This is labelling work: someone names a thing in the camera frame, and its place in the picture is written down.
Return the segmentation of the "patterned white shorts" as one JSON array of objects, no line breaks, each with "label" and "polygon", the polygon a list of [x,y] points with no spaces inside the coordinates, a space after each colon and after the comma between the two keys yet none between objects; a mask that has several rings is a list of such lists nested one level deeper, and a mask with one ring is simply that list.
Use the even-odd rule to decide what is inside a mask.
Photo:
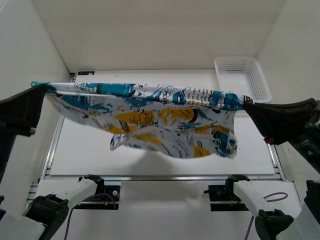
[{"label": "patterned white shorts", "polygon": [[253,100],[217,90],[138,83],[44,84],[67,119],[112,134],[110,149],[126,146],[190,159],[234,158],[237,111]]}]

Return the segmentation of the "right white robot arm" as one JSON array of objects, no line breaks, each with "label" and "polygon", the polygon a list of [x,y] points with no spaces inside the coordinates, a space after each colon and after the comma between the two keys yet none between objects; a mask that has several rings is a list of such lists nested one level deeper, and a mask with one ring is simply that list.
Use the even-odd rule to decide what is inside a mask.
[{"label": "right white robot arm", "polygon": [[[291,104],[243,104],[264,141],[290,145],[318,172],[320,170],[320,102],[313,98]],[[224,193],[240,199],[252,214],[261,240],[318,240],[320,238],[320,183],[307,180],[306,197],[295,218],[276,209],[245,175],[230,175]]]}]

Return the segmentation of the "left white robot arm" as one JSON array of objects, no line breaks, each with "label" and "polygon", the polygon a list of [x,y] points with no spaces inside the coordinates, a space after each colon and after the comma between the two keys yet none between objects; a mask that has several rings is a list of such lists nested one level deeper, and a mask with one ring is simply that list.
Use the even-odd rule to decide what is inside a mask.
[{"label": "left white robot arm", "polygon": [[[6,171],[17,136],[30,137],[40,120],[47,92],[41,84],[0,102],[0,175]],[[36,197],[22,215],[0,211],[2,240],[49,240],[73,208],[86,199],[100,200],[105,194],[104,180],[97,175],[80,177],[66,192]]]}]

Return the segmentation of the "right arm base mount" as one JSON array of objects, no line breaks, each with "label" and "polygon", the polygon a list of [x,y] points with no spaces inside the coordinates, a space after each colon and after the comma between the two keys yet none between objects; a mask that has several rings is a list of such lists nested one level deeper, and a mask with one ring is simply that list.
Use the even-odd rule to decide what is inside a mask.
[{"label": "right arm base mount", "polygon": [[241,212],[248,211],[243,201],[234,194],[234,183],[250,179],[243,174],[229,175],[224,185],[211,184],[203,193],[208,194],[211,212]]}]

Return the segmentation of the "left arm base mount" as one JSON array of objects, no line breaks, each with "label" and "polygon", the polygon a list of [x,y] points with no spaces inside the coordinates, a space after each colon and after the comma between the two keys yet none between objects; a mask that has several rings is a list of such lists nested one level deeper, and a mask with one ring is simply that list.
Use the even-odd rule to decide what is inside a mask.
[{"label": "left arm base mount", "polygon": [[74,208],[79,210],[118,210],[121,186],[105,185],[105,180],[98,175],[88,174],[78,179],[90,180],[96,184],[94,195],[88,196]]}]

